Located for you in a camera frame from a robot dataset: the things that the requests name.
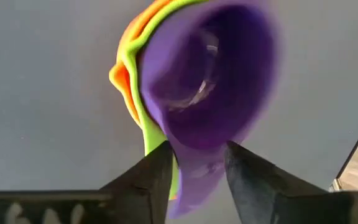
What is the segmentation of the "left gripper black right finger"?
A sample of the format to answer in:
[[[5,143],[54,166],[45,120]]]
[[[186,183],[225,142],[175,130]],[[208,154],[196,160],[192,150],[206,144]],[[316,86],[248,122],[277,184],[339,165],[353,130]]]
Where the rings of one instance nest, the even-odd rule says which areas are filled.
[[[358,191],[328,192],[233,141],[224,162],[242,223],[358,224]]]

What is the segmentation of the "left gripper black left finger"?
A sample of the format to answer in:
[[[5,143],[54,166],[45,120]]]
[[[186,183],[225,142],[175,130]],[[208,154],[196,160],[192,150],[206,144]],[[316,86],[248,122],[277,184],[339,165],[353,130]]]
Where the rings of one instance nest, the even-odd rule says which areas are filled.
[[[0,224],[164,223],[172,168],[164,141],[101,189],[0,191]]]

